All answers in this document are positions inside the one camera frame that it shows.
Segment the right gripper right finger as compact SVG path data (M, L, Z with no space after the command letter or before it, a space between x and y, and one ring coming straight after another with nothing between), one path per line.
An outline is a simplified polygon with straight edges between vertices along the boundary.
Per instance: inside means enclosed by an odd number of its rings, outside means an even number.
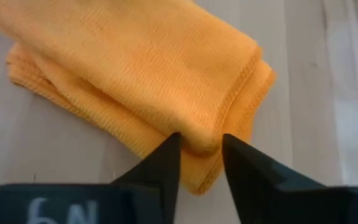
M222 155L241 224L290 224L287 193L326 188L231 134L223 135Z

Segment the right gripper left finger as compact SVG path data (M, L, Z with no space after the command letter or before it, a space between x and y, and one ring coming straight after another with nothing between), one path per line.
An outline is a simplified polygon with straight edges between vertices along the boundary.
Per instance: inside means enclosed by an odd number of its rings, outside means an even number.
M164 224L173 224L180 181L181 134L173 133L139 164L112 182L156 187Z

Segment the orange microfiber towel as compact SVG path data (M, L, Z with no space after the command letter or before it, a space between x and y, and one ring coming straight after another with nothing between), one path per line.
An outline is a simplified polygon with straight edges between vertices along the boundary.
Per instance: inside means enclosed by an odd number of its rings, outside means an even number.
M275 81L255 40L192 0L0 0L11 82L109 132L139 157L181 133L182 184L223 169Z

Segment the clear plastic bin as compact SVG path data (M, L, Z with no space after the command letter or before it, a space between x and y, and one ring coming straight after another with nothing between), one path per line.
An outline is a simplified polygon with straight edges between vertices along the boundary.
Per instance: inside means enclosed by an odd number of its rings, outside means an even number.
M345 184L358 185L358 23L353 0L323 0L334 117Z

